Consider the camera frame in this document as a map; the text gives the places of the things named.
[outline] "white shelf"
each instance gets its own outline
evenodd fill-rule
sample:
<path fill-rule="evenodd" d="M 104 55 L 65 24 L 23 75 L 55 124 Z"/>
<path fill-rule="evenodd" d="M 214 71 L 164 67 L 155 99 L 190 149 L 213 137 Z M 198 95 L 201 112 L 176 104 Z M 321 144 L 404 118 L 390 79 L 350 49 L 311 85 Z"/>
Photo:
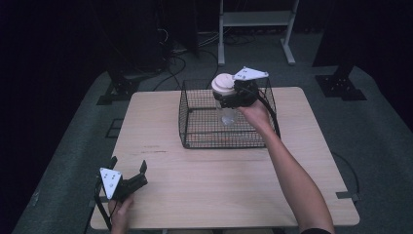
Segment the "white shelf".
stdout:
<path fill-rule="evenodd" d="M 224 13 L 223 26 L 288 25 L 291 11 Z"/>
<path fill-rule="evenodd" d="M 294 25 L 295 15 L 300 0 L 294 0 L 291 11 L 271 12 L 224 12 L 224 0 L 219 10 L 218 65 L 225 64 L 224 27 L 228 26 L 279 26 L 286 25 L 285 38 L 281 39 L 288 64 L 294 65 L 295 59 L 289 49 L 289 38 Z"/>

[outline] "white lid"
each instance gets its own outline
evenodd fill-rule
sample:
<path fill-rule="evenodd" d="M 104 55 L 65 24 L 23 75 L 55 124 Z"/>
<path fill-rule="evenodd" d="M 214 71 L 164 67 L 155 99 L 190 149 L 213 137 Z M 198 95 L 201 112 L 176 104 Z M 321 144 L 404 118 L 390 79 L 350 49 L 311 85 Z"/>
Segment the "white lid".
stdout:
<path fill-rule="evenodd" d="M 228 73 L 217 75 L 212 80 L 211 86 L 215 92 L 223 96 L 233 95 L 235 93 L 233 76 Z"/>

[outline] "table top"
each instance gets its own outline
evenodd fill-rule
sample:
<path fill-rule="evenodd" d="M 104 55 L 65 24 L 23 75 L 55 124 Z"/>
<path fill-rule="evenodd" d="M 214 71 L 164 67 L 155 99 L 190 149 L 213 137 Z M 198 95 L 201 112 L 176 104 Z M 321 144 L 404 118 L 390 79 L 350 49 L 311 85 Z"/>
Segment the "table top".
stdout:
<path fill-rule="evenodd" d="M 282 141 L 318 185 L 334 225 L 356 225 L 351 199 L 300 88 L 273 88 Z M 266 148 L 185 149 L 178 131 L 180 92 L 136 93 L 113 155 L 124 178 L 146 160 L 148 184 L 135 193 L 131 228 L 297 226 Z M 106 229 L 98 209 L 91 226 Z"/>

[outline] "sleeve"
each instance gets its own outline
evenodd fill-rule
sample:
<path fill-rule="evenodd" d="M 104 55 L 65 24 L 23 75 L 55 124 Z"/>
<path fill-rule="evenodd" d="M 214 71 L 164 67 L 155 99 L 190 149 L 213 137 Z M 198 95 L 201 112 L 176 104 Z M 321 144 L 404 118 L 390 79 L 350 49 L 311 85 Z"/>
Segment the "sleeve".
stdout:
<path fill-rule="evenodd" d="M 303 231 L 301 234 L 331 234 L 323 229 L 319 228 L 310 228 L 305 231 Z"/>

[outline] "wire cage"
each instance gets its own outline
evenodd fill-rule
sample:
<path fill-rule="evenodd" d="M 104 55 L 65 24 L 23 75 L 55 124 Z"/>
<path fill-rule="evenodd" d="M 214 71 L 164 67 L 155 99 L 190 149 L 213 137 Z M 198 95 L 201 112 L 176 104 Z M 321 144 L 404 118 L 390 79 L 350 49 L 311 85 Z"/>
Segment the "wire cage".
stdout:
<path fill-rule="evenodd" d="M 262 96 L 276 111 L 268 78 L 256 80 Z M 237 121 L 224 126 L 218 120 L 210 80 L 185 80 L 179 103 L 179 136 L 188 149 L 265 147 L 261 136 L 237 111 Z"/>

